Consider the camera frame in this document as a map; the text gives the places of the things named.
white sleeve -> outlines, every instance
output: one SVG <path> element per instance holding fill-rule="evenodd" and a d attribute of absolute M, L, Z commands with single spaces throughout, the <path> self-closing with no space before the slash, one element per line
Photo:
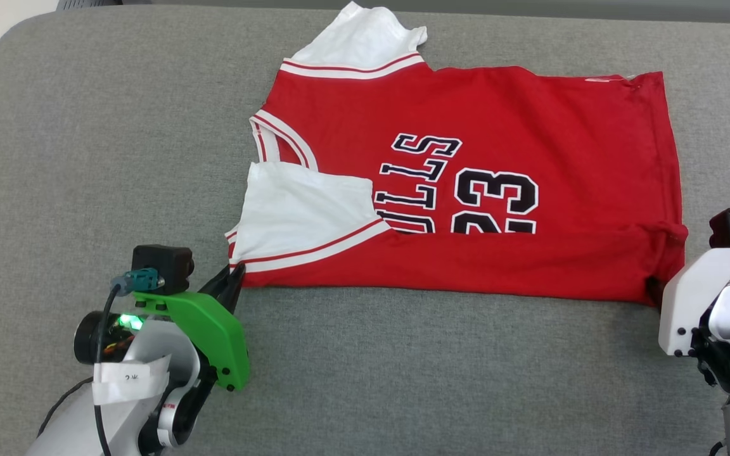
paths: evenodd
<path fill-rule="evenodd" d="M 390 9 L 362 8 L 354 2 L 292 61 L 312 66 L 376 68 L 416 52 L 426 41 L 426 27 L 408 30 Z"/>

gray fabric surface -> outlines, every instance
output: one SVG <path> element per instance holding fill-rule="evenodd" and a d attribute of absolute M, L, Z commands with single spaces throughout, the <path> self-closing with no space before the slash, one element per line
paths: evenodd
<path fill-rule="evenodd" d="M 255 158 L 247 117 L 333 11 L 92 8 L 0 42 L 0 456 L 90 375 L 72 333 L 139 243 L 226 261 Z M 688 252 L 730 205 L 730 25 L 401 14 L 434 67 L 664 70 Z M 75 37 L 59 40 L 58 37 Z M 127 301 L 117 304 L 128 308 Z M 704 454 L 722 395 L 634 304 L 399 289 L 256 289 L 246 390 L 177 454 Z"/>

red stripe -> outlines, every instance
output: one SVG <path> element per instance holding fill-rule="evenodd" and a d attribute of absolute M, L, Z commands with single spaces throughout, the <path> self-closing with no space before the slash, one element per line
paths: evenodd
<path fill-rule="evenodd" d="M 261 147 L 261 160 L 266 162 L 266 147 L 264 147 L 264 139 L 261 138 L 261 129 L 258 124 L 255 124 L 255 136 L 258 138 L 258 144 Z"/>
<path fill-rule="evenodd" d="M 295 138 L 292 138 L 291 136 L 287 135 L 286 133 L 283 132 L 283 130 L 281 130 L 278 127 L 275 127 L 273 124 L 269 123 L 265 118 L 258 117 L 258 115 L 254 115 L 253 118 L 256 118 L 256 119 L 260 120 L 261 122 L 263 122 L 264 124 L 267 124 L 267 126 L 272 128 L 272 130 L 275 130 L 276 132 L 280 133 L 285 138 L 289 138 L 292 141 L 292 144 L 295 145 L 295 150 L 297 150 L 297 152 L 300 154 L 300 156 L 302 156 L 302 158 L 304 158 L 304 163 L 306 163 L 306 167 L 307 168 L 309 167 L 309 160 L 306 157 L 306 154 L 304 153 L 304 151 L 302 151 L 300 146 L 298 146 L 298 141 L 295 141 Z"/>
<path fill-rule="evenodd" d="M 382 219 L 381 218 L 379 220 L 373 220 L 373 222 L 368 223 L 368 225 L 363 226 L 359 230 L 352 231 L 352 232 L 346 234 L 345 236 L 340 237 L 339 239 L 333 240 L 330 243 L 323 244 L 321 246 L 316 246 L 315 248 L 311 248 L 309 250 L 296 251 L 296 252 L 293 252 L 293 253 L 285 253 L 283 255 L 263 256 L 261 258 L 255 258 L 253 260 L 244 260 L 244 263 L 269 262 L 270 260 L 281 260 L 283 258 L 296 257 L 298 255 L 304 255 L 304 254 L 307 254 L 307 253 L 313 253 L 313 252 L 318 251 L 318 250 L 323 250 L 324 248 L 329 248 L 330 246 L 333 246 L 336 243 L 341 243 L 342 241 L 350 238 L 351 236 L 356 236 L 357 234 L 362 233 L 362 231 L 367 230 L 368 228 L 370 228 L 371 226 L 376 225 L 379 222 L 382 222 Z M 236 265 L 234 265 L 233 263 L 231 263 L 230 266 L 234 268 Z"/>
<path fill-rule="evenodd" d="M 291 67 L 298 67 L 303 68 L 304 70 L 337 70 L 338 72 L 357 72 L 357 73 L 375 73 L 380 72 L 380 70 L 386 69 L 387 67 L 390 67 L 391 65 L 395 63 L 399 63 L 402 60 L 408 60 L 408 58 L 412 58 L 419 55 L 418 52 L 415 52 L 413 54 L 405 55 L 404 57 L 397 58 L 394 61 L 391 61 L 391 63 L 386 63 L 383 66 L 380 66 L 379 68 L 374 68 L 373 70 L 360 70 L 358 68 L 345 68 L 344 66 L 306 66 L 301 65 L 299 63 L 294 63 L 293 61 L 284 61 L 283 63 L 286 65 L 289 65 Z"/>

green plastic part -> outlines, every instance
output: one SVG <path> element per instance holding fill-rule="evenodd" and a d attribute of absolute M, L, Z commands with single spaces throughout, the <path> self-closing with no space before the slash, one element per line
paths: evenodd
<path fill-rule="evenodd" d="M 246 386 L 250 360 L 244 330 L 214 297 L 191 291 L 169 296 L 135 291 L 134 298 L 145 303 L 146 314 L 164 315 L 182 329 L 215 367 L 218 386 L 231 391 Z"/>

striped trim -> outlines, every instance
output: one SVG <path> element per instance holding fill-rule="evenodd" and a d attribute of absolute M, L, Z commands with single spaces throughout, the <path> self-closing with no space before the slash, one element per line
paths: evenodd
<path fill-rule="evenodd" d="M 250 118 L 250 122 L 253 126 L 253 134 L 257 136 L 259 153 L 258 157 L 262 162 L 278 162 L 281 159 L 281 154 L 278 151 L 278 143 L 273 142 L 274 136 L 279 136 L 284 139 L 295 153 L 298 155 L 298 160 L 304 168 L 309 170 L 317 171 L 317 160 L 315 159 L 312 148 L 309 144 L 304 141 L 286 122 L 276 118 L 264 110 L 259 110 L 254 116 Z M 267 138 L 266 134 L 270 133 L 272 136 L 270 139 Z"/>
<path fill-rule="evenodd" d="M 318 262 L 324 258 L 332 257 L 353 246 L 359 245 L 377 234 L 390 231 L 392 228 L 381 218 L 373 220 L 359 230 L 353 231 L 316 248 L 286 253 L 276 256 L 262 256 L 260 258 L 231 258 L 229 266 L 235 268 L 238 263 L 243 262 L 247 266 L 247 272 L 272 271 L 273 269 L 284 269 L 292 266 L 306 265 L 307 263 Z"/>
<path fill-rule="evenodd" d="M 418 54 L 418 52 L 411 52 L 409 54 L 402 55 L 402 57 L 376 68 L 307 65 L 305 63 L 297 63 L 289 58 L 284 58 L 283 64 L 281 64 L 281 70 L 295 75 L 316 78 L 372 80 L 418 63 L 424 63 L 424 59 L 420 54 Z"/>

